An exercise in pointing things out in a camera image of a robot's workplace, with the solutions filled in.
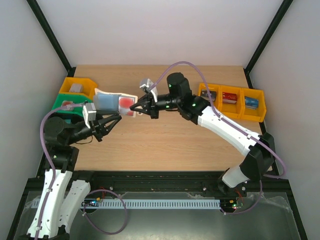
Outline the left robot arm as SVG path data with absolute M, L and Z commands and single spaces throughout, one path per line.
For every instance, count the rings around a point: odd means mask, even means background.
M 40 125 L 43 147 L 44 181 L 35 216 L 20 240 L 68 240 L 77 211 L 90 193 L 88 180 L 71 180 L 79 149 L 72 145 L 89 137 L 102 141 L 122 119 L 118 113 L 108 117 L 95 113 L 93 120 L 66 122 L 48 115 Z

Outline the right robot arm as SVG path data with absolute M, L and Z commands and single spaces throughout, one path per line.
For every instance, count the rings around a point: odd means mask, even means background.
M 157 93 L 151 88 L 152 81 L 144 79 L 140 88 L 145 95 L 130 106 L 132 111 L 158 119 L 160 111 L 177 110 L 187 121 L 193 122 L 217 134 L 233 145 L 243 156 L 241 164 L 228 168 L 218 180 L 218 191 L 229 196 L 241 183 L 259 181 L 275 161 L 274 137 L 269 133 L 259 134 L 251 131 L 218 110 L 213 110 L 210 102 L 194 95 L 189 81 L 180 72 L 167 77 L 169 93 Z

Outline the white card holder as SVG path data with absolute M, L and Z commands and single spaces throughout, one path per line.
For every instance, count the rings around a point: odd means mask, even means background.
M 96 109 L 98 110 L 119 112 L 120 96 L 136 96 L 136 95 L 121 93 L 121 92 L 106 92 L 96 88 L 95 94 L 93 96 L 93 103 Z

